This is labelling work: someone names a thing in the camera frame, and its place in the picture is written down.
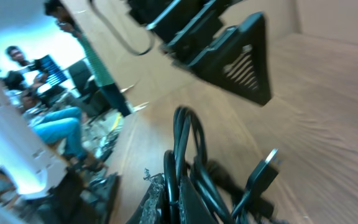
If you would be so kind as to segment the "standing person green shirt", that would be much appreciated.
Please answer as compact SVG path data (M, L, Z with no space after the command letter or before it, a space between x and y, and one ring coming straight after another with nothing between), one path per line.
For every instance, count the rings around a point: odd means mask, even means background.
M124 95L115 84L113 77L99 58L96 51L86 38L85 33L76 24L70 12L59 0L48 0L44 2L45 14L57 20L57 26L64 32L71 34L82 46L86 59L89 62L94 81L108 103L117 109L123 117L129 116L131 110L127 105Z

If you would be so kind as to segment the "seated person dark shirt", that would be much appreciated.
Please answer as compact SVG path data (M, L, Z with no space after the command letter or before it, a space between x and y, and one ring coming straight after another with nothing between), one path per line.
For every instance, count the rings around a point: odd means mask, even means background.
M19 66L8 72L3 79L8 90L28 91L36 95L37 89L46 84L49 71L42 65L40 59L27 60L18 46L11 45L6 49L7 56Z

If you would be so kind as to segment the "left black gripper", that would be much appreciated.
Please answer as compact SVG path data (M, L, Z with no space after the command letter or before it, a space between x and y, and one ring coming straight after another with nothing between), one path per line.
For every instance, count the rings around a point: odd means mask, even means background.
M162 48L199 79L258 105L272 98L266 20L256 12L224 28L221 14L237 1L130 0L129 15L163 42Z

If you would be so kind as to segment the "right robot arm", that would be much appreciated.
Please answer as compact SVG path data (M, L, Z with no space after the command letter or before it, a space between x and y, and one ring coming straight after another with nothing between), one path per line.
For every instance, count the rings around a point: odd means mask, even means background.
M52 128L61 134L76 164L52 151L11 103L0 82L0 164L44 223L108 223L114 187L85 185L78 170L94 158L81 143L81 123L63 118Z

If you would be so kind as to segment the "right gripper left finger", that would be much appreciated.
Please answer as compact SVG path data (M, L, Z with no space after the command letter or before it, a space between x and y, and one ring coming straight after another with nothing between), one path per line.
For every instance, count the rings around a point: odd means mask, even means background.
M148 177L150 182L143 199L126 224L164 224L166 212L163 174Z

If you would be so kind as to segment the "seated person blue jeans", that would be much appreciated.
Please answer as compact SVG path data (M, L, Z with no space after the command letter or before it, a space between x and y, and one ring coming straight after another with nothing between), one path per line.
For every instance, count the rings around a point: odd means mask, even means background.
M82 110L72 106L49 113L31 113L30 110L38 104L29 90L21 93L21 103L24 119L32 130L47 144L55 144L65 139L64 155L73 160L74 165L81 166L93 172L100 171L104 164L88 152L82 143Z

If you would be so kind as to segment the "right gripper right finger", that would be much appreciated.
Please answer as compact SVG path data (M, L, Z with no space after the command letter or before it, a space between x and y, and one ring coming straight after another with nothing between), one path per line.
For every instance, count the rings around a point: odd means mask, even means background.
M189 177L182 177L179 193L181 224L217 224L202 202Z

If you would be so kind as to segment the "black office chair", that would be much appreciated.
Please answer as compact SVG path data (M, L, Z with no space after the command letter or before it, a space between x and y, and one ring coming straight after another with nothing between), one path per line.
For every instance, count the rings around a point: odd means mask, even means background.
M85 104L86 109L93 112L91 116L99 116L111 109L110 104L97 87L91 70L83 60L68 67L68 73L75 89L80 93L80 101Z

